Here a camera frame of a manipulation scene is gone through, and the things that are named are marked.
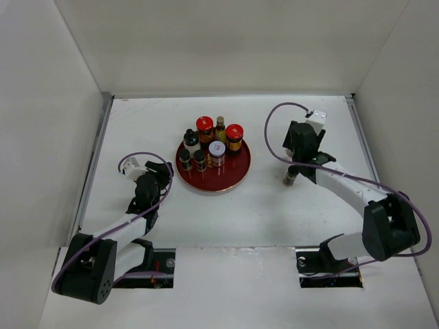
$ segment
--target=red jar lid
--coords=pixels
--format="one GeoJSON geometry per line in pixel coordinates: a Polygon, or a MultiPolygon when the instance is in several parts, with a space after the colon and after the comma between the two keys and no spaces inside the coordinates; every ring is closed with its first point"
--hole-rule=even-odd
{"type": "Polygon", "coordinates": [[[232,124],[227,127],[226,135],[230,139],[240,139],[244,135],[244,129],[240,125],[232,124]]]}
{"type": "Polygon", "coordinates": [[[209,117],[199,117],[196,124],[197,129],[203,132],[213,128],[213,120],[209,117]]]}

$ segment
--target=spice jar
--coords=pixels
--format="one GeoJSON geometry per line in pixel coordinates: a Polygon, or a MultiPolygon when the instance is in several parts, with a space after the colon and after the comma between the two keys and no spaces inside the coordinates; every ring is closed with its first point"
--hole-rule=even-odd
{"type": "Polygon", "coordinates": [[[191,153],[188,149],[181,149],[178,152],[178,158],[180,159],[184,170],[190,171],[192,169],[191,153]]]}
{"type": "Polygon", "coordinates": [[[209,117],[200,117],[196,124],[201,148],[206,149],[213,140],[213,120],[209,117]]]}
{"type": "Polygon", "coordinates": [[[196,167],[199,172],[203,172],[206,170],[206,156],[204,155],[204,151],[202,149],[199,149],[198,151],[195,151],[193,154],[193,158],[195,159],[196,167]]]}
{"type": "Polygon", "coordinates": [[[226,158],[226,146],[221,141],[214,141],[209,145],[211,154],[211,164],[213,167],[220,167],[224,164],[226,158]]]}
{"type": "Polygon", "coordinates": [[[217,118],[217,126],[215,127],[215,139],[226,143],[226,126],[224,125],[224,118],[217,118]]]}
{"type": "Polygon", "coordinates": [[[192,129],[186,130],[186,134],[183,136],[183,145],[189,150],[191,158],[196,150],[200,149],[200,139],[196,132],[192,129]]]}
{"type": "Polygon", "coordinates": [[[237,124],[229,125],[226,129],[226,145],[230,154],[239,154],[241,152],[242,137],[244,129],[237,124]]]}

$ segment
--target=round red tray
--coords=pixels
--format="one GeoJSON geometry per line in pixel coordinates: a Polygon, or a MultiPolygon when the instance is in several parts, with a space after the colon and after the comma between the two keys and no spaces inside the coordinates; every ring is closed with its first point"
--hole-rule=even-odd
{"type": "Polygon", "coordinates": [[[246,176],[250,168],[251,156],[246,142],[242,141],[241,153],[232,156],[226,153],[226,161],[223,166],[217,168],[209,164],[207,158],[209,151],[205,150],[208,159],[206,171],[200,173],[195,167],[195,160],[192,161],[192,170],[185,171],[178,158],[178,152],[184,147],[183,143],[177,149],[176,167],[181,178],[193,188],[206,192],[221,192],[234,187],[246,176]]]}

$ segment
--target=small brown jar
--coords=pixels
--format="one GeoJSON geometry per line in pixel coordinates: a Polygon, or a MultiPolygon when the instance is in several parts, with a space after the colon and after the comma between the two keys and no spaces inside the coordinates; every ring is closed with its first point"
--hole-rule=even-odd
{"type": "Polygon", "coordinates": [[[229,125],[226,129],[226,146],[229,154],[241,153],[242,138],[244,129],[237,124],[229,125]]]}
{"type": "Polygon", "coordinates": [[[213,140],[213,120],[210,117],[200,117],[196,125],[201,148],[206,149],[213,140]]]}
{"type": "Polygon", "coordinates": [[[202,149],[195,151],[195,153],[193,154],[193,158],[195,159],[197,170],[200,173],[206,171],[207,164],[206,164],[206,156],[204,155],[204,151],[202,149]]]}
{"type": "Polygon", "coordinates": [[[181,149],[178,152],[178,158],[180,159],[185,171],[190,171],[192,169],[191,152],[189,152],[188,149],[181,149]]]}

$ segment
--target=sauce bottle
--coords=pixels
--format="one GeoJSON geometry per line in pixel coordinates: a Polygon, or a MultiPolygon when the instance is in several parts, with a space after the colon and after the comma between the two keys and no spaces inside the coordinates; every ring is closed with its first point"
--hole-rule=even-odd
{"type": "Polygon", "coordinates": [[[200,139],[198,138],[197,133],[192,129],[186,130],[186,134],[183,136],[183,145],[191,154],[191,158],[193,158],[195,151],[200,149],[200,139]]]}
{"type": "Polygon", "coordinates": [[[224,125],[224,117],[217,118],[217,126],[215,127],[215,139],[226,144],[226,126],[224,125]]]}

